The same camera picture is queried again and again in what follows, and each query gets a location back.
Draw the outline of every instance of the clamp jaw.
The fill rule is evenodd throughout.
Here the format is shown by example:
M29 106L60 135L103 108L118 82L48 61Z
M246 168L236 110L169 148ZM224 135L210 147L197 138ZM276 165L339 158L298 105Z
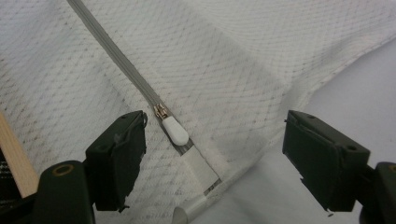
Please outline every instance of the clamp jaw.
M86 150L86 160L64 161L45 170L37 193L0 211L2 223L95 223L98 211L120 212L134 188L146 153L147 115L116 119Z
M363 205L361 223L395 223L396 164L367 165L370 151L322 120L289 111L283 153L325 210Z

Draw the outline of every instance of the wooden stick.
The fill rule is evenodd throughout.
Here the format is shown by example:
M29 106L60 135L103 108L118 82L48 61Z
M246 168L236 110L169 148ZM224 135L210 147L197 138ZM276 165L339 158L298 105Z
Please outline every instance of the wooden stick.
M0 148L22 198L37 192L38 175L0 112Z

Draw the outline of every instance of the zipper pull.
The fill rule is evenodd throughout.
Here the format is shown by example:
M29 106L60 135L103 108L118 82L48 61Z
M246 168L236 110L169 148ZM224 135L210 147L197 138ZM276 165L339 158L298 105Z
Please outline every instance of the zipper pull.
M172 142L177 146L184 146L189 142L189 134L173 116L168 115L166 108L157 104L154 106L155 115L163 121L163 127L169 134Z

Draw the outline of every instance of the gray zipper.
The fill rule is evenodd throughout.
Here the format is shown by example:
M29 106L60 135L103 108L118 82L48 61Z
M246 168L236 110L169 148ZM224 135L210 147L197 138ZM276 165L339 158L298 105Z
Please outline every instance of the gray zipper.
M80 0L67 0L70 6L76 11L81 20L84 22L88 30L95 37L95 39L104 48L106 53L110 56L113 62L120 68L120 70L127 76L134 85L140 90L143 96L146 98L151 107L157 112L157 108L162 106L167 113L167 116L173 116L172 112L166 107L165 103L161 100L160 96L151 88L145 79L140 75L134 65L128 60L128 58L122 53L119 47L113 42L108 36L105 29L99 24L96 18L91 12L85 7ZM162 124L162 117L156 113L158 121L163 131L170 138L168 132L165 130ZM194 143L189 138L187 144L183 146L177 146L173 143L170 138L172 145L180 155L186 153Z

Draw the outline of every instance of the white surface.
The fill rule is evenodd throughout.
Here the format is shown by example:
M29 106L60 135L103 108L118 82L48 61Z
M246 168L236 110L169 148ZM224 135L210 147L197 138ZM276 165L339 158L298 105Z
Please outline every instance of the white surface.
M396 162L396 41L368 53L314 93L304 112L372 151L369 164ZM359 223L353 213L328 217L281 153L268 152L193 224Z
M221 178L208 203L273 146L289 108L301 108L396 35L389 1L84 2ZM170 223L176 206L203 194L152 108L66 1L3 0L0 27L0 107L39 173L84 160L85 148L121 114L148 114L148 150L126 200L131 208L97 213L97 223ZM265 172L280 172L270 164L283 159L266 158ZM287 205L305 197L295 194L295 180L283 187L276 180L276 190L294 194L265 205L293 214ZM248 190L258 201L259 192Z

